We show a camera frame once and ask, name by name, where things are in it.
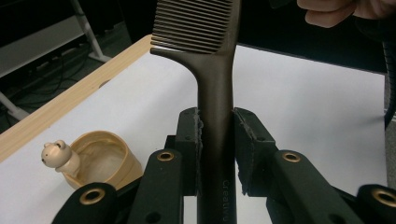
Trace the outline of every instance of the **comb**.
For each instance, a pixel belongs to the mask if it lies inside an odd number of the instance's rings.
[[[240,0],[159,0],[150,50],[186,66],[198,84],[204,124],[198,223],[236,223],[233,56]]]

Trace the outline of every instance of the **small cup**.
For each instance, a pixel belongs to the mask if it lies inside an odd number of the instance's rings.
[[[64,174],[74,189],[93,182],[102,182],[120,189],[142,176],[142,166],[126,143],[114,133],[85,133],[70,147],[80,158],[76,177]]]

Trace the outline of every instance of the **animal figurine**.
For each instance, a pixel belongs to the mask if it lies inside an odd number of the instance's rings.
[[[41,160],[56,172],[76,177],[80,167],[79,155],[64,141],[46,143],[41,152]]]

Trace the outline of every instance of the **white table surface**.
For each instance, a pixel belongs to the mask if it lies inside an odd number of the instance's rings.
[[[234,105],[254,112],[278,148],[305,154],[332,185],[356,194],[387,184],[383,76],[238,46],[233,80]],[[196,106],[196,92],[186,68],[145,54],[0,163],[0,223],[51,223],[73,193],[41,162],[44,143],[106,130],[145,166],[176,133],[178,113]],[[265,199],[241,191],[238,222],[271,223]],[[185,198],[185,223],[196,222],[194,201]]]

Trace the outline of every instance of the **human hand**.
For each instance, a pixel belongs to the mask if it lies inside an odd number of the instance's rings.
[[[396,12],[396,0],[297,0],[307,9],[306,22],[330,28],[350,15],[364,19],[384,19]]]

